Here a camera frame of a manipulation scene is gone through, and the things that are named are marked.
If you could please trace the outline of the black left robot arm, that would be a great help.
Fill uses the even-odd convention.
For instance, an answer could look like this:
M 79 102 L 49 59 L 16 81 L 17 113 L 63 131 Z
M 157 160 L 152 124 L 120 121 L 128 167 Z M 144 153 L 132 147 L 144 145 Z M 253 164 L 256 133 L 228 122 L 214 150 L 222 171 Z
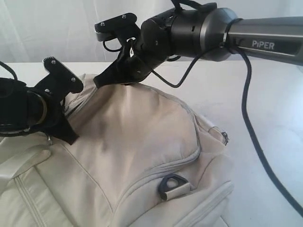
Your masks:
M 76 94 L 83 90 L 79 79 L 47 76 L 34 87 L 11 79 L 2 79 L 1 83 L 1 136 L 17 137 L 42 132 L 70 145 L 76 141 L 78 135 L 64 114 L 63 104 L 69 93 Z

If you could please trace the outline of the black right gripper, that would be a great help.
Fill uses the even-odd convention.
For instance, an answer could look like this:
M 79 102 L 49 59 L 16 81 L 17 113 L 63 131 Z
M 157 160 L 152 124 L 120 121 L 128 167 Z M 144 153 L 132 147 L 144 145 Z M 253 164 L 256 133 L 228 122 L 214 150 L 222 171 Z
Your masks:
M 165 55 L 146 50 L 143 44 L 129 40 L 117 59 L 95 76 L 93 82 L 97 88 L 113 84 L 139 83 L 165 60 Z

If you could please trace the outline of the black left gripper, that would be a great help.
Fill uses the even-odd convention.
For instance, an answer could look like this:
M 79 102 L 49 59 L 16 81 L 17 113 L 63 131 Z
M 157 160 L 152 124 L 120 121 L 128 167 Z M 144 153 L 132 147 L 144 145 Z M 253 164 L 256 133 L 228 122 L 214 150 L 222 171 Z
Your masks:
M 67 87 L 30 87 L 27 91 L 30 123 L 26 135 L 42 132 L 73 144 L 79 137 L 65 116 L 65 98 L 73 93 Z

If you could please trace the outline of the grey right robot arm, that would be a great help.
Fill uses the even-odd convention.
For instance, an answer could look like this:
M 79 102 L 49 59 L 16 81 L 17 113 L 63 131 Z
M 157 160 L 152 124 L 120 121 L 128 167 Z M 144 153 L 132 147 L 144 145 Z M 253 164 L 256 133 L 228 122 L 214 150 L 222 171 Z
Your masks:
M 302 17 L 242 19 L 216 3 L 175 0 L 174 7 L 137 26 L 125 13 L 95 24 L 102 44 L 118 40 L 117 59 L 94 78 L 97 87 L 145 80 L 166 61 L 180 57 L 224 61 L 240 51 L 247 56 L 303 63 Z

